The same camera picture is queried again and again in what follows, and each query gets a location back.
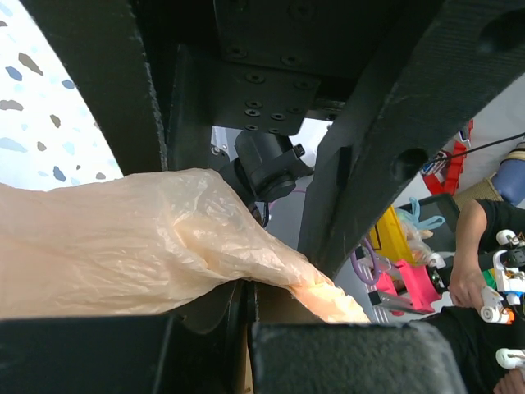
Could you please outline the orange plastic bag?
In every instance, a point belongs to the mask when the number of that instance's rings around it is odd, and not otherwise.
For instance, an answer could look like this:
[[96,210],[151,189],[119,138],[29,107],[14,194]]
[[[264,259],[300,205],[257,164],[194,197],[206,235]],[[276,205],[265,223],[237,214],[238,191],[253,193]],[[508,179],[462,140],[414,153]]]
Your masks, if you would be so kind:
[[215,171],[1,188],[4,318],[159,314],[238,279],[284,288],[328,323],[368,321]]

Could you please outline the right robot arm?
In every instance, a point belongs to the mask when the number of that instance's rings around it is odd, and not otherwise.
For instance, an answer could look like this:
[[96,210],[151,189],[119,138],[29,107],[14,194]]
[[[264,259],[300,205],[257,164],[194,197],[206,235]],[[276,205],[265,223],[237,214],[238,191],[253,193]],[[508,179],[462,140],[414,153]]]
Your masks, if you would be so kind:
[[524,71],[521,1],[26,1],[123,173],[221,168],[247,205],[313,177],[334,277],[417,171]]

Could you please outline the person's forearm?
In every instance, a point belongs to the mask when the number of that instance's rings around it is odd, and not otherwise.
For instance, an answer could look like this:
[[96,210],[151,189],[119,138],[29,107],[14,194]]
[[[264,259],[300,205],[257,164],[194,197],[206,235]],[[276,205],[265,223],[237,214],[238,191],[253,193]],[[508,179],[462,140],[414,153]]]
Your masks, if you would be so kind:
[[454,275],[461,281],[482,275],[478,253],[485,242],[494,240],[490,233],[496,207],[495,201],[487,199],[473,199],[462,207],[456,227],[454,257]]

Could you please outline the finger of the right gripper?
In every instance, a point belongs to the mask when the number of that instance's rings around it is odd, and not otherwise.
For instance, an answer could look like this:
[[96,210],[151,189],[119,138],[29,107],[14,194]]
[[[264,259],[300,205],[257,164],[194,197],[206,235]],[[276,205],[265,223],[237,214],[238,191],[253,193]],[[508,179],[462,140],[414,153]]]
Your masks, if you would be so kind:
[[523,72],[523,2],[410,2],[318,148],[299,252],[337,274],[427,160]]
[[130,3],[22,4],[80,91],[121,171],[166,170],[162,117]]

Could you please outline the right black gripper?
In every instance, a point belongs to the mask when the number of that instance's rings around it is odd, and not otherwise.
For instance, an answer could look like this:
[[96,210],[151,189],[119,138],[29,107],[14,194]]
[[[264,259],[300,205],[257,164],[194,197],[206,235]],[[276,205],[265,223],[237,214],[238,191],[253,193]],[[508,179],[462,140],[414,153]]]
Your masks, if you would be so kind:
[[171,170],[209,167],[214,126],[295,135],[337,117],[379,50],[414,46],[439,1],[142,1]]

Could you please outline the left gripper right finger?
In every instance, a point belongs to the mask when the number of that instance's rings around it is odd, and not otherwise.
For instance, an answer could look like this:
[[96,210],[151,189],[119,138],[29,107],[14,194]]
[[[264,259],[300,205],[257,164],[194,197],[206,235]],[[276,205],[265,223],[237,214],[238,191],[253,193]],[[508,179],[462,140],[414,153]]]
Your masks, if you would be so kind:
[[323,323],[281,288],[253,284],[256,393],[464,393],[444,337],[426,323]]

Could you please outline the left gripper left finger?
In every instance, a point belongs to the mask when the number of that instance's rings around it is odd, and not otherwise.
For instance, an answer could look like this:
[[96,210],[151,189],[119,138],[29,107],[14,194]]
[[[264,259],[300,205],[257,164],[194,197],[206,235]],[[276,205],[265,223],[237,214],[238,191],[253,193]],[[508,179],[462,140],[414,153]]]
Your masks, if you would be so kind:
[[152,315],[1,321],[3,393],[241,393],[246,286]]

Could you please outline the person's hand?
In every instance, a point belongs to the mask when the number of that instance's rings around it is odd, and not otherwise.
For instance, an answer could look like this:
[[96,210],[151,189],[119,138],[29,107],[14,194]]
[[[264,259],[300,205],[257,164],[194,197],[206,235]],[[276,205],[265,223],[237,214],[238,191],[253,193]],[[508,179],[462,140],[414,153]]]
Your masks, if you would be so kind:
[[453,267],[448,289],[454,306],[479,311],[483,306],[482,291],[485,287],[486,281],[479,267]]

